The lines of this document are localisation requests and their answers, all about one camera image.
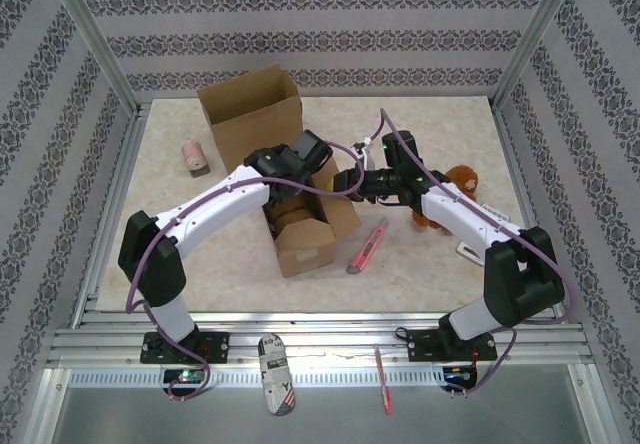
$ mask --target black mount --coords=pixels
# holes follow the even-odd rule
[[[498,358],[491,334],[462,341],[443,324],[442,319],[440,321],[438,329],[402,329],[405,335],[396,331],[396,336],[407,343],[409,362],[473,361],[474,352],[478,361],[495,361]]]
[[[180,341],[180,345],[203,357],[209,364],[226,364],[229,355],[228,332],[199,331],[198,326]],[[140,352],[142,364],[198,364],[167,343],[157,332],[147,332]]]

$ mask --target stuffed toy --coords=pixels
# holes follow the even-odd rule
[[[458,189],[460,189],[465,196],[475,202],[476,189],[478,188],[478,174],[476,174],[476,171],[471,169],[469,166],[460,164],[459,166],[455,166],[449,169],[445,173],[445,176],[451,179],[451,182],[458,186]],[[413,211],[413,220],[420,227],[443,229],[443,227],[437,222],[432,221],[425,216],[421,216],[415,211]]]

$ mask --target wallpaper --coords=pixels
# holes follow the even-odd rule
[[[0,0],[0,443],[69,325],[127,116],[59,0]]]
[[[503,109],[623,442],[640,442],[639,5],[564,0]]]
[[[540,0],[86,0],[141,101],[280,63],[304,95],[488,94]]]

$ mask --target box flap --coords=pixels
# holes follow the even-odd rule
[[[311,249],[335,242],[331,226],[317,219],[305,219],[286,226],[276,238],[278,254]]]
[[[227,172],[256,149],[293,144],[302,134],[302,101],[275,65],[200,89],[198,98]]]
[[[234,119],[293,97],[279,65],[249,72],[197,91],[211,125]]]
[[[331,158],[319,172],[311,176],[316,189],[326,189],[329,181],[339,172],[336,161]],[[347,197],[318,196],[327,222],[331,225],[336,240],[348,236],[360,227],[360,218]]]
[[[227,172],[257,149],[293,144],[302,134],[299,98],[278,102],[213,126],[213,139]]]

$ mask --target cardboard box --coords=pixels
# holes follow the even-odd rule
[[[256,149],[293,144],[303,131],[298,89],[277,65],[200,89],[198,98],[227,172]],[[338,172],[331,158],[310,184],[325,189]],[[332,263],[336,241],[360,226],[349,199],[309,200],[316,218],[291,223],[274,239],[283,277]]]

